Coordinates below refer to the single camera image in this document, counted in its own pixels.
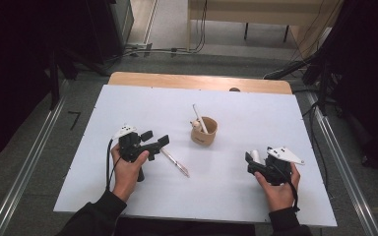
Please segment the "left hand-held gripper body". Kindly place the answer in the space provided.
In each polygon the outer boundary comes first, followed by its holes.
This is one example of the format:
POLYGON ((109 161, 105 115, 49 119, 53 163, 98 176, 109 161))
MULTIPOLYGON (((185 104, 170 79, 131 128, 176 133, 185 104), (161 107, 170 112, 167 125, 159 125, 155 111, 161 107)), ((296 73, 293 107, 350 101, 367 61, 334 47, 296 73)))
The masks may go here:
POLYGON ((148 160, 155 159, 155 154, 151 153, 154 143, 146 144, 141 138, 135 127, 124 125, 114 135, 113 139, 117 139, 119 143, 120 156, 127 162, 134 162, 138 156, 144 151, 149 152, 148 160))

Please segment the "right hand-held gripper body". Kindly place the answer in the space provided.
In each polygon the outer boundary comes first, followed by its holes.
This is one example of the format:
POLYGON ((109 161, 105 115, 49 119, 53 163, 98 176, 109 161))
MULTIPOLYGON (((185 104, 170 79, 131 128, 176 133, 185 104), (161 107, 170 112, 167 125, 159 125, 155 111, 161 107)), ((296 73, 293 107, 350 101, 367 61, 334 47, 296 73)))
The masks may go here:
POLYGON ((304 165, 305 161, 299 158, 287 147, 268 147, 266 150, 268 158, 263 165, 261 173, 271 185, 281 185, 290 180, 291 164, 304 165))

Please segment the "tan bear pen holder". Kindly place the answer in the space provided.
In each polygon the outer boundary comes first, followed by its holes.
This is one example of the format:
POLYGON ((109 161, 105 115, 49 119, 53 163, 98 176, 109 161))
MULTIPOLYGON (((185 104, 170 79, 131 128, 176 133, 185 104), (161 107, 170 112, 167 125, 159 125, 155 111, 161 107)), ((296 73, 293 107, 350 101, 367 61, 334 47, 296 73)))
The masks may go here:
POLYGON ((194 120, 191 122, 191 139, 194 143, 207 147, 213 143, 216 137, 218 123, 210 117, 204 117, 203 121, 207 128, 207 133, 202 130, 201 122, 199 120, 194 120))

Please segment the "person's right hand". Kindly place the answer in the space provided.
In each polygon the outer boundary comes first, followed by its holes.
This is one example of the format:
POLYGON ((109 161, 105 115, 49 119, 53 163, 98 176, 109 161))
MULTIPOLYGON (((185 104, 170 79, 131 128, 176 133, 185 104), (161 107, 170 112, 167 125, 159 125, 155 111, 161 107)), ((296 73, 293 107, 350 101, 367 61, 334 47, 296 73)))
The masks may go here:
POLYGON ((255 178, 265 193, 269 212, 293 206, 295 197, 289 184, 272 186, 260 172, 255 173, 255 178))

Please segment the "person's left hand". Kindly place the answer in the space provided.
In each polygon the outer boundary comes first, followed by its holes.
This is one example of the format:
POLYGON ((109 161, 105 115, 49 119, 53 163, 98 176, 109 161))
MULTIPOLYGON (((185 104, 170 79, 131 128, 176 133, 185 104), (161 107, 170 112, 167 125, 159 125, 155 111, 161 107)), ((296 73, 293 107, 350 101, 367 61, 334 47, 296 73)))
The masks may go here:
POLYGON ((148 159, 149 152, 144 150, 134 162, 127 162, 120 156, 119 150, 119 145, 111 149, 115 176, 112 193, 126 203, 134 192, 140 169, 148 159))

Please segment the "light wooden table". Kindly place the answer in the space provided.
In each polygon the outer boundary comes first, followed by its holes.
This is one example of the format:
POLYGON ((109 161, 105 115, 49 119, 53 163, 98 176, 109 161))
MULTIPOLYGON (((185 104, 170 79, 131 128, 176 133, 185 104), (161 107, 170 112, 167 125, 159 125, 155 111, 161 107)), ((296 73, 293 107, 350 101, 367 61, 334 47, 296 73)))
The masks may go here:
POLYGON ((217 76, 115 72, 110 76, 108 83, 115 86, 292 94, 289 83, 285 81, 241 79, 217 76))

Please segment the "black power strip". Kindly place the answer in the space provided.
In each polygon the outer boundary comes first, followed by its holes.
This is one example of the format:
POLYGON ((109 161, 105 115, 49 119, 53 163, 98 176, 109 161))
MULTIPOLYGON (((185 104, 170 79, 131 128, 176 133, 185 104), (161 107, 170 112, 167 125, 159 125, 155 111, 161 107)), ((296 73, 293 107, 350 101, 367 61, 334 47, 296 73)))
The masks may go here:
POLYGON ((263 76, 264 80, 280 80, 281 78, 285 77, 286 75, 289 75, 301 68, 310 66, 309 62, 305 61, 295 61, 287 66, 283 67, 282 69, 278 69, 276 71, 267 73, 266 75, 263 76))

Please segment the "person's dark clothing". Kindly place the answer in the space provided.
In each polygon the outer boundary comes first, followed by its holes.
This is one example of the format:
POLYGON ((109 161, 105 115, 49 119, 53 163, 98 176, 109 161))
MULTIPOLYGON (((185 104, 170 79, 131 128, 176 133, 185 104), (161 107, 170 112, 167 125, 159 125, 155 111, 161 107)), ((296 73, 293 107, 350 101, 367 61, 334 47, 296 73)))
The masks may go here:
POLYGON ((256 236, 252 224, 119 218, 114 236, 256 236))

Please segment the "black stand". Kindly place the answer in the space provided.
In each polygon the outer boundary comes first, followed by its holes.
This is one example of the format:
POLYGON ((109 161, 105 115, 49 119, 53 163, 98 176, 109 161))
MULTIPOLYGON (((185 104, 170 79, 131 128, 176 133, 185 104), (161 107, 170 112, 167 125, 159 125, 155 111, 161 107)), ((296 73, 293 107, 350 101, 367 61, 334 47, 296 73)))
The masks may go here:
POLYGON ((302 81, 310 86, 319 81, 316 106, 323 116, 326 115, 326 98, 329 80, 331 78, 331 63, 322 56, 314 57, 306 70, 302 81))
POLYGON ((59 75, 61 71, 67 80, 75 80, 78 71, 73 63, 73 54, 67 48, 56 48, 50 50, 49 54, 49 79, 51 104, 50 109, 54 110, 60 100, 59 75))

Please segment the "black cabinet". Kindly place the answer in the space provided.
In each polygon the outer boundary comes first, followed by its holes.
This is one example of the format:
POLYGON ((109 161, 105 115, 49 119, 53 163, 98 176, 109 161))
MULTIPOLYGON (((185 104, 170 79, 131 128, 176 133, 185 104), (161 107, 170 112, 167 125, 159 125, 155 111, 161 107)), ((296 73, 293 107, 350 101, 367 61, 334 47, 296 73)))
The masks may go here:
POLYGON ((130 0, 88 0, 100 62, 121 56, 134 24, 130 0))

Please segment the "black curtain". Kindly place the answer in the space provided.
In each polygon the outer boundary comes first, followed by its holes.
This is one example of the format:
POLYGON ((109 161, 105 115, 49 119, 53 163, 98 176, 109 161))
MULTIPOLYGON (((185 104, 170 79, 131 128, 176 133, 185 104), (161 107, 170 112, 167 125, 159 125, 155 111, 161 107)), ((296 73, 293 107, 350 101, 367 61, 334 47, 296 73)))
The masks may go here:
POLYGON ((333 72, 342 77, 333 97, 368 161, 378 164, 378 0, 345 0, 327 42, 333 72))
POLYGON ((0 0, 0 152, 51 96, 50 50, 92 55, 90 23, 88 0, 0 0))

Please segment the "light wooden desk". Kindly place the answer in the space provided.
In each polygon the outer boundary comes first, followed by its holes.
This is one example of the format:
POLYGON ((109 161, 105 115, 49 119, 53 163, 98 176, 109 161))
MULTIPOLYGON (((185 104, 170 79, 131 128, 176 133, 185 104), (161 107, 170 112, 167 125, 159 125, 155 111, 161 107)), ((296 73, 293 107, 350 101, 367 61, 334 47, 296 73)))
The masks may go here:
POLYGON ((326 28, 334 25, 344 0, 187 0, 187 42, 192 20, 289 26, 306 57, 326 28))

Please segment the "metal floor rail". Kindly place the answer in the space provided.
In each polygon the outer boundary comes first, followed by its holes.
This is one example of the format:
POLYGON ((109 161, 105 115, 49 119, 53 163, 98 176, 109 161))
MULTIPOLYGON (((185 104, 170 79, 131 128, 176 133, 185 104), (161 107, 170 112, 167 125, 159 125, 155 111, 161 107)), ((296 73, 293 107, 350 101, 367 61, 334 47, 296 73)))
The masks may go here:
POLYGON ((44 123, 34 140, 31 150, 24 161, 20 172, 3 199, 0 206, 0 236, 4 236, 9 222, 11 221, 11 218, 27 187, 27 184, 32 177, 32 173, 40 159, 41 153, 47 143, 53 127, 57 122, 60 112, 65 104, 65 100, 66 95, 62 95, 54 109, 47 114, 46 119, 44 120, 44 123))
POLYGON ((345 184, 346 191, 365 235, 378 236, 378 223, 347 162, 346 156, 337 140, 329 118, 324 116, 319 109, 316 109, 316 121, 322 131, 333 160, 337 165, 343 183, 345 184))

